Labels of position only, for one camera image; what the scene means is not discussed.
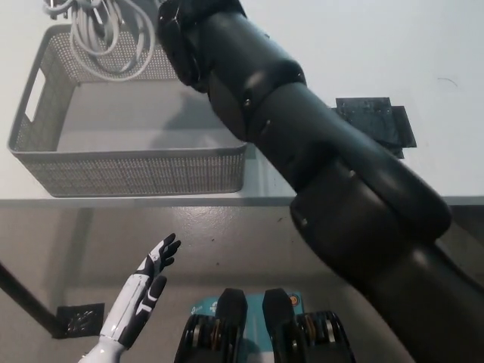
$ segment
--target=white table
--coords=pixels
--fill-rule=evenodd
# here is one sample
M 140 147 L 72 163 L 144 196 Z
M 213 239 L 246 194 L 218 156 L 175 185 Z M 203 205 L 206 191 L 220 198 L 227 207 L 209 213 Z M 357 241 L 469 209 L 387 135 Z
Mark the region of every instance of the white table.
M 294 192 L 262 155 L 244 189 L 183 197 L 56 199 L 6 148 L 43 32 L 40 0 L 2 5 L 2 206 L 284 205 Z M 450 204 L 484 204 L 484 2 L 475 0 L 245 0 L 250 19 L 301 64 L 330 106 L 340 97 L 390 97 L 405 106 L 417 148 L 402 161 Z

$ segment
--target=coiled cable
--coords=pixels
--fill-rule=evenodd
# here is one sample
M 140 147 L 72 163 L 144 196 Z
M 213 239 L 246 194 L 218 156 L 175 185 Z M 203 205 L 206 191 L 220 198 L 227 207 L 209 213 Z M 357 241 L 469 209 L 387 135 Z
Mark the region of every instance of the coiled cable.
M 162 1 L 137 0 L 138 4 L 136 4 L 133 0 L 66 0 L 60 5 L 50 6 L 45 0 L 44 12 L 50 16 L 57 16 L 70 10 L 73 23 L 70 30 L 70 48 L 76 61 L 82 68 L 100 79 L 108 82 L 125 82 L 141 75 L 154 55 L 156 36 L 153 21 L 146 10 L 140 6 L 147 7 L 148 2 L 151 2 L 149 5 L 154 7 L 159 6 Z M 131 60 L 123 67 L 109 70 L 99 63 L 98 58 L 108 56 L 114 51 L 119 42 L 123 22 L 126 22 L 137 42 L 136 50 Z M 101 46 L 101 40 L 105 44 L 105 49 Z M 85 51 L 97 67 L 113 77 L 90 67 L 79 55 L 76 44 Z M 148 47 L 147 56 L 139 66 L 145 45 Z M 139 69 L 135 73 L 119 77 L 136 66 L 139 66 Z

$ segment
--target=black bracket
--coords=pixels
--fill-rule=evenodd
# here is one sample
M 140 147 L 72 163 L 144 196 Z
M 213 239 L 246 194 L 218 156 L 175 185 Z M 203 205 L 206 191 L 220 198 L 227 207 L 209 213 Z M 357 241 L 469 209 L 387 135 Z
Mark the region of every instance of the black bracket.
M 417 147 L 404 106 L 392 106 L 389 98 L 337 98 L 334 110 L 353 127 L 373 138 L 395 157 L 403 149 Z
M 64 335 L 54 338 L 96 337 L 103 327 L 104 304 L 59 306 L 56 318 L 64 327 Z

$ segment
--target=black pole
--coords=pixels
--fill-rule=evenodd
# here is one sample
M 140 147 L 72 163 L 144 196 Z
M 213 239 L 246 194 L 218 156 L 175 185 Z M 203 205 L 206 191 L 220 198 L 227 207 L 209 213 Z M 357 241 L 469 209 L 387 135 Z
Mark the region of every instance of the black pole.
M 56 316 L 48 311 L 1 263 L 0 288 L 41 324 L 53 338 L 60 339 L 66 336 L 66 329 Z

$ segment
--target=white cable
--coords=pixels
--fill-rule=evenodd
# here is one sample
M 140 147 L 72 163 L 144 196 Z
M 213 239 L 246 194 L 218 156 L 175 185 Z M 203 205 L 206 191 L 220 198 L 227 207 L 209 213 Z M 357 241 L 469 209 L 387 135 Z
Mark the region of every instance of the white cable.
M 138 34 L 132 34 L 132 36 L 138 38 L 138 44 L 136 45 L 136 51 L 133 54 L 132 59 L 121 67 L 121 69 L 108 70 L 99 63 L 98 58 L 109 56 L 116 46 L 118 46 L 121 32 L 120 26 L 123 21 L 123 15 L 118 2 L 125 2 L 128 5 L 127 8 L 131 9 L 134 14 L 134 27 L 138 27 Z M 62 5 L 56 7 L 50 7 L 44 2 L 44 12 L 51 16 L 61 15 L 69 9 L 72 13 L 73 22 L 70 31 L 70 48 L 74 58 L 82 68 L 90 72 L 90 74 L 108 82 L 125 82 L 136 78 L 146 70 L 154 55 L 156 35 L 151 19 L 140 6 L 135 4 L 132 0 L 66 0 Z M 99 14 L 102 13 L 104 16 L 104 19 L 101 18 L 101 25 L 104 31 L 104 37 L 102 40 L 104 40 L 104 43 L 106 44 L 106 49 L 104 50 L 101 47 L 99 35 L 95 28 L 97 24 L 95 23 L 96 19 L 94 18 L 93 11 L 98 11 Z M 139 70 L 131 76 L 119 78 L 119 75 L 131 71 L 139 64 L 147 37 L 149 38 L 149 48 L 144 63 L 140 66 Z M 104 72 L 113 75 L 113 77 L 105 76 L 86 64 L 76 50 L 76 45 L 78 45 L 91 58 L 97 67 Z

